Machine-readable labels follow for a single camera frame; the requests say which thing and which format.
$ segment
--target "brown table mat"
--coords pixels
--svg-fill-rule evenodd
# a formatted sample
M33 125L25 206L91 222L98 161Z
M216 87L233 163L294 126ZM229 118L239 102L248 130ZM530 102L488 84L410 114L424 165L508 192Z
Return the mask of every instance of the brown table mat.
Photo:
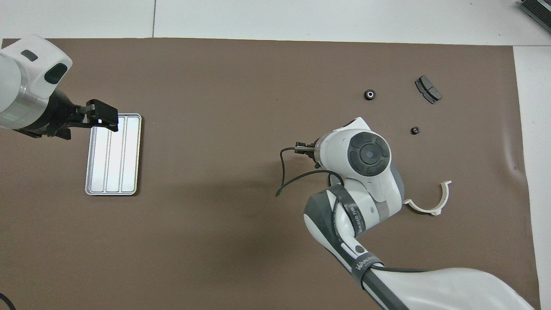
M139 192L85 194L88 130L0 132L0 292L18 309L377 309L304 225L326 176L274 197L280 149L357 116L388 140L406 198L433 207L453 181L442 215L405 206L360 242L387 266L490 272L539 308L511 47L52 42L74 103L142 115ZM313 169L287 158L289 178Z

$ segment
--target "black cable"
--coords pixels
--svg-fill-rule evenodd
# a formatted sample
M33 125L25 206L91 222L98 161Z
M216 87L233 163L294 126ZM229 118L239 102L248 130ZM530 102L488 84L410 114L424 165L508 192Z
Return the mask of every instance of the black cable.
M423 269L392 268L392 267L383 267L383 266L375 266L375 265L372 265L370 268L382 270L382 271L390 271L390 272L427 272L428 271Z
M0 293L0 300L8 305L9 310L15 310L15 306L12 304L12 302L2 293Z
M300 179L300 178L303 178L303 177L306 177L310 174L315 174L315 173L328 173L328 174L332 174L334 175L335 177L337 177L339 179L339 181L341 182L341 184L344 184L344 181L343 181L343 178L338 175L336 172L333 172L331 170L314 170L314 171L310 171L310 172L307 172L307 173L303 173L301 175L299 175L298 177L294 177L292 180L288 181L287 183L281 185L281 187L278 189L277 193L275 194L276 197L279 196L279 194L281 194L281 191L283 190L283 188L285 188L285 186L293 183L294 181Z
M292 149L295 149L294 147L286 147L279 151L279 158L281 158L281 168L282 168L282 177L281 177L281 185L283 186L283 183L285 183L285 162L283 161L283 152L290 151Z

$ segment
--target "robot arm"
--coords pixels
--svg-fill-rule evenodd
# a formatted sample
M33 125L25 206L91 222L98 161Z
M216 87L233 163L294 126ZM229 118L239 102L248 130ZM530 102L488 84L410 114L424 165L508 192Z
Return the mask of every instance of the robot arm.
M385 139L357 118L300 147L318 167L344 177L310 197L304 221L312 236L383 309L533 309L511 287L479 270L384 267L356 237L402 207L403 183Z
M66 140L71 139L69 127L117 131L117 109L96 99L74 105L56 89L72 64L64 52L36 35L1 49L0 127Z

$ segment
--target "gray band on robot arm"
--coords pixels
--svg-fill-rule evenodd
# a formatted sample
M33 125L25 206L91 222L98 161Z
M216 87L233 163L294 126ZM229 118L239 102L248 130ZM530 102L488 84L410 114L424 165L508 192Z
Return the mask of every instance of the gray band on robot arm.
M375 207L379 213L379 222L382 222L390 217L390 210L388 209L388 204L386 201L378 202L373 200L373 202L375 203Z
M366 252L356 258L351 266L352 268L350 270L350 275L352 276L352 278L354 278L354 281L356 281L359 286L362 286L361 278L364 276L369 267L371 267L375 263L382 262L377 256L369 252Z

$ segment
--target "black joint cap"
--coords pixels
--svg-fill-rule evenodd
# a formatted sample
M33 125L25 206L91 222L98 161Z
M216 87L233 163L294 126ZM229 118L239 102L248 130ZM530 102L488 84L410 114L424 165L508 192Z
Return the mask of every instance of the black joint cap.
M27 59L30 60L30 61L35 61L35 60L38 59L38 56L35 53L33 53L29 50L22 51L21 55L27 57Z
M68 68L66 65L58 63L50 70L48 70L48 72L46 72L46 74L44 75L44 79L50 84L57 84L59 83L65 72L67 72L67 69Z

